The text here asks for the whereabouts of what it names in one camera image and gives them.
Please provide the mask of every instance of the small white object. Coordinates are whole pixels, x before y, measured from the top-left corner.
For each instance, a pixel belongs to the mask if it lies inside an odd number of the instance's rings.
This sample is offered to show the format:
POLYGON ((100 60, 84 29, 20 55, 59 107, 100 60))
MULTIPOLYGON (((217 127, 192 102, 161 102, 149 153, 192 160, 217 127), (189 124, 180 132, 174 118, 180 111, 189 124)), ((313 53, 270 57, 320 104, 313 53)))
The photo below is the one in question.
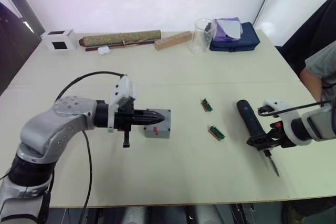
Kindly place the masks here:
POLYGON ((135 100, 136 98, 135 85, 127 76, 123 76, 110 94, 108 132, 113 132, 114 114, 118 111, 118 108, 124 106, 129 100, 135 100))
POLYGON ((220 27, 227 34, 227 36, 240 39, 240 22, 236 20, 222 20, 218 19, 220 27))
POLYGON ((41 39, 50 51, 74 50, 78 43, 74 30, 46 31, 41 39))
MULTIPOLYGON (((293 106, 291 106, 289 103, 278 99, 278 98, 268 98, 264 101, 263 106, 271 106, 274 111, 272 112, 277 112, 280 110, 286 110, 289 108, 293 108, 293 106)), ((299 139, 298 137, 295 136, 292 127, 291 127, 291 122, 294 119, 297 118, 301 118, 301 116, 299 115, 297 110, 292 110, 292 111, 288 111, 285 113, 281 113, 279 114, 282 123, 283 123, 283 130, 285 131, 285 134, 287 135, 287 137, 289 138, 289 140, 291 140, 293 143, 295 143, 296 145, 308 145, 311 143, 311 140, 307 140, 307 141, 302 141, 301 139, 299 139)))
POLYGON ((98 53, 100 55, 107 55, 110 53, 110 48, 108 46, 98 47, 98 53))

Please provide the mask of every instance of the robotic arm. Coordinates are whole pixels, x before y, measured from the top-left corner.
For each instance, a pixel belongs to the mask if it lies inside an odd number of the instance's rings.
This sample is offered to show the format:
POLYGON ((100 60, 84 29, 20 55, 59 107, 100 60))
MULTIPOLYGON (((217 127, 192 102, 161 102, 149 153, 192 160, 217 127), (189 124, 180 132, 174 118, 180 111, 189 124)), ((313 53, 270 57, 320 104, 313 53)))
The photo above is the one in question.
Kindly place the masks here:
POLYGON ((30 119, 21 131, 22 142, 0 187, 0 222, 45 223, 52 172, 68 142, 78 132, 95 127, 107 127, 109 132, 121 130, 123 147, 129 147, 131 125, 164 120, 157 112, 135 110, 134 100, 134 85, 123 76, 112 90, 109 104, 69 96, 30 119))
POLYGON ((267 99, 258 109, 258 114, 281 118, 281 121, 270 125, 271 130, 267 134, 247 101, 238 101, 237 107, 251 135, 247 144, 259 151, 271 150, 279 145, 283 148, 308 145, 312 139, 319 142, 336 138, 335 112, 329 103, 300 116, 287 102, 267 99))

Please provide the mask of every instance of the black handle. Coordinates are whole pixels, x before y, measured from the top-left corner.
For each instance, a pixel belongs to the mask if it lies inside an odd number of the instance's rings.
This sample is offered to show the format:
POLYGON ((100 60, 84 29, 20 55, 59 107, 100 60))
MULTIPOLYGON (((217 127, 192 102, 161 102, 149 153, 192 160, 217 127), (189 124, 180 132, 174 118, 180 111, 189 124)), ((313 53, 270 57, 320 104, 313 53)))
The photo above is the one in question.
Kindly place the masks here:
POLYGON ((266 134, 254 114, 253 109, 246 100, 238 101, 237 108, 251 136, 266 134))
POLYGON ((122 144, 122 147, 124 148, 130 147, 130 132, 129 131, 124 132, 124 143, 122 144))

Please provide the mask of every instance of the electronic component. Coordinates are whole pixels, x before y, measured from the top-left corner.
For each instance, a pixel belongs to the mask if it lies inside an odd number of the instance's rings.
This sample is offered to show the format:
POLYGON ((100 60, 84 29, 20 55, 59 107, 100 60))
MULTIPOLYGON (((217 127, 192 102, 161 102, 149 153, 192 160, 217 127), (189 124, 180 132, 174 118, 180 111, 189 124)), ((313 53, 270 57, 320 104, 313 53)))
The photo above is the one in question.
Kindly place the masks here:
POLYGON ((164 39, 159 39, 154 42, 154 46, 156 50, 159 51, 167 47, 172 47, 177 44, 191 40, 192 36, 193 35, 190 31, 185 31, 183 33, 176 34, 176 35, 164 38, 164 39))
POLYGON ((214 136, 218 141, 222 140, 225 138, 222 132, 219 131, 215 126, 211 126, 208 131, 212 136, 214 136))
POLYGON ((205 98, 201 101, 201 105, 202 105, 205 112, 212 111, 212 107, 210 106, 210 104, 208 103, 208 101, 205 98))

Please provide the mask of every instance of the white table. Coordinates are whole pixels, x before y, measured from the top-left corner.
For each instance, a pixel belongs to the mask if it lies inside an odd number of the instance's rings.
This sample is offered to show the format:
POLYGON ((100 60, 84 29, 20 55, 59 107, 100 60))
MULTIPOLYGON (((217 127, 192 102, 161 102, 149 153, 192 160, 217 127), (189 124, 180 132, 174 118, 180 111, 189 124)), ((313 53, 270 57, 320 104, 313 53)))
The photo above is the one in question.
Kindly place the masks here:
MULTIPOLYGON (((62 89, 71 80, 93 71, 127 73, 138 84, 200 84, 298 81, 276 48, 261 32, 261 43, 249 52, 192 54, 187 43, 156 51, 153 45, 113 49, 100 56, 97 51, 50 53, 37 47, 13 79, 10 87, 53 86, 62 89)), ((110 84, 106 77, 91 77, 82 84, 110 84)))

